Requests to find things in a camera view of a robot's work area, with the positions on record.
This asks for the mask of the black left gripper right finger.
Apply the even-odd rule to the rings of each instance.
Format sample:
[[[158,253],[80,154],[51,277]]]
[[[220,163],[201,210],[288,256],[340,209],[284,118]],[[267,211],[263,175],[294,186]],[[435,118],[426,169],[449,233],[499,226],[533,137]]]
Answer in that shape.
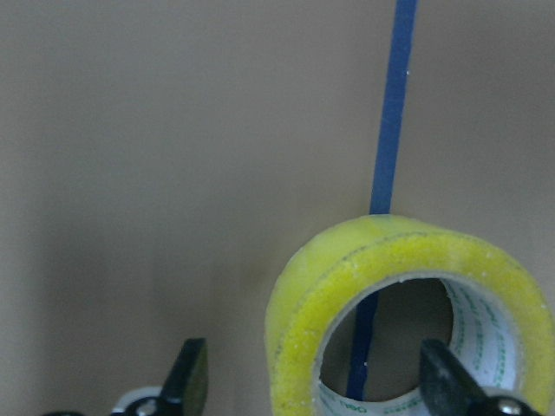
[[[421,342],[420,392],[431,415],[537,415],[512,392],[489,393],[442,341]]]

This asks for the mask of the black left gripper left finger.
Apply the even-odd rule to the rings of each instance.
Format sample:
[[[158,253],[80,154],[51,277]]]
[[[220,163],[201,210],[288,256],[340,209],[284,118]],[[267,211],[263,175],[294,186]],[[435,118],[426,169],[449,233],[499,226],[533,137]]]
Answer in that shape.
[[[187,339],[159,395],[159,415],[200,416],[208,394],[206,338]]]

